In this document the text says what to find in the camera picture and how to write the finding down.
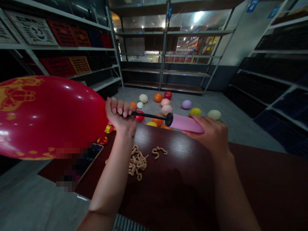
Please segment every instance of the hand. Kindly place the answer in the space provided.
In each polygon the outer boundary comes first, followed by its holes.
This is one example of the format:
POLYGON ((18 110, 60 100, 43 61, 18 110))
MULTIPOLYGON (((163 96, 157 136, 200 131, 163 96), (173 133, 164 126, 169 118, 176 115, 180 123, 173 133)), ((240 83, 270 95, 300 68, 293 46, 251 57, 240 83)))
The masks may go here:
POLYGON ((204 129, 203 134, 182 131, 188 137, 198 140, 212 154, 213 159, 229 155, 228 127, 207 116, 190 115, 204 129))
POLYGON ((129 106, 127 102, 122 100, 117 101, 116 98, 107 98, 105 111, 107 118, 116 128, 117 131, 130 131, 135 133, 137 129, 137 122, 133 116, 127 118, 133 112, 133 106, 129 106))

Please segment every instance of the balloon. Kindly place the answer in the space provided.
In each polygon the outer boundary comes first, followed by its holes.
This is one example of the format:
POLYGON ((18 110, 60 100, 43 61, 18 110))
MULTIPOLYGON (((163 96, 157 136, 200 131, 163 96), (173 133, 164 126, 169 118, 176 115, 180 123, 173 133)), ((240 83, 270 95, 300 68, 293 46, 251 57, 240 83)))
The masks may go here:
POLYGON ((165 106, 165 105, 167 105, 167 104, 170 104, 170 100, 169 100, 169 99, 163 99, 163 100, 161 101, 161 105, 162 105, 162 106, 165 106))
POLYGON ((136 120, 141 123, 144 120, 144 116, 137 115, 136 120))
POLYGON ((146 102, 148 101, 148 97, 147 97, 146 94, 141 94, 141 95, 139 96, 139 100, 140 100, 140 102, 142 102, 142 103, 146 103, 146 102))
POLYGON ((188 108, 190 108, 192 106, 192 102, 190 101, 190 100, 184 100, 183 102, 182 102, 182 108, 184 108, 184 109, 188 109, 188 108))
POLYGON ((171 91, 166 91, 165 93, 164 93, 164 97, 166 98, 166 99, 171 99, 171 97, 172 97, 172 92, 171 91))
POLYGON ((143 108, 143 103, 142 102, 137 103, 137 108, 143 108))
POLYGON ((7 80, 0 83, 0 102, 0 154, 17 159, 83 153, 108 123, 105 101, 98 93, 60 77, 7 80))
POLYGON ((154 96, 154 98, 155 98, 155 101, 156 101, 156 102, 160 102, 160 101, 162 101, 162 99, 163 99, 163 95, 160 94, 160 93, 156 93, 155 96, 154 96))
POLYGON ((161 126, 161 128, 164 128, 164 129, 169 129, 169 130, 173 130, 173 128, 171 128, 171 127, 167 127, 167 126, 166 126, 166 125, 164 125, 164 124, 161 126))
POLYGON ((159 119, 154 119, 154 118, 152 118, 152 122, 156 123, 157 126, 160 126, 160 125, 163 124, 164 121, 163 121, 163 120, 159 120, 159 119))
POLYGON ((133 106, 134 111, 137 109, 137 104, 136 104, 135 102, 130 102, 129 105, 130 105, 130 106, 131 106, 131 105, 133 106))
POLYGON ((194 114, 194 115, 201 115, 201 110, 197 107, 191 109, 190 114, 194 114))
POLYGON ((156 123, 154 123, 152 121, 148 122, 147 125, 150 125, 150 126, 153 126, 153 127, 157 127, 156 123))
POLYGON ((161 109, 163 114, 166 116, 168 113, 172 112, 172 107, 167 104, 165 106, 163 106, 163 108, 161 109))
POLYGON ((218 110, 211 110, 208 113, 208 117, 218 120, 221 117, 221 113, 218 110))

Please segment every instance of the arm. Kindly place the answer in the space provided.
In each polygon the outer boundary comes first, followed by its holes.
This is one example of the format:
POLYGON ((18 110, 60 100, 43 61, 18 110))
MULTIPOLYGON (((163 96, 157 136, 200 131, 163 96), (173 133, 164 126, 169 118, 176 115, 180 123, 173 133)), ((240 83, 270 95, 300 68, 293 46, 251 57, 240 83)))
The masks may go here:
POLYGON ((228 146, 228 127, 209 117, 192 115, 205 130, 203 134, 183 131, 210 152, 214 166, 215 204, 221 230, 261 230, 237 173, 228 146))
POLYGON ((134 118, 126 117, 132 113, 133 107, 121 100, 108 98, 105 110, 117 130, 116 137, 89 210, 77 230, 112 230, 127 183, 137 124, 134 118))

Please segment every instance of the smartphone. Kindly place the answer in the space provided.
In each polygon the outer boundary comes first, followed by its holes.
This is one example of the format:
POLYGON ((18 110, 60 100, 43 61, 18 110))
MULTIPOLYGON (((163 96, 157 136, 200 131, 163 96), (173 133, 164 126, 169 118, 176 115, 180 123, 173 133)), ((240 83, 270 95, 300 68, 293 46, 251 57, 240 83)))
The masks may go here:
POLYGON ((80 181, 86 175, 86 173, 89 171, 92 164, 95 162, 97 157, 102 152, 103 148, 104 148, 104 146, 102 146, 102 145, 92 144, 92 147, 88 148, 88 153, 84 153, 83 158, 79 159, 78 170, 79 170, 81 177, 78 180, 77 185, 80 183, 80 181))

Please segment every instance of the blue sign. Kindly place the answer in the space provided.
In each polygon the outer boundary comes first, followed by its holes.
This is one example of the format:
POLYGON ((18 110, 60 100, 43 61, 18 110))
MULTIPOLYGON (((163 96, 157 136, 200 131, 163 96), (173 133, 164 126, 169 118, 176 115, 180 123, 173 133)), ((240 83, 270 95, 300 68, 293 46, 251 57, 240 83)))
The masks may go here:
POLYGON ((171 19, 171 15, 172 15, 172 6, 169 7, 169 10, 168 10, 168 19, 169 20, 171 19))
POLYGON ((259 3, 259 0, 252 0, 251 3, 248 6, 247 13, 252 13, 254 9, 256 8, 257 4, 259 3))
POLYGON ((276 6, 267 18, 274 18, 279 9, 280 9, 280 6, 276 6))

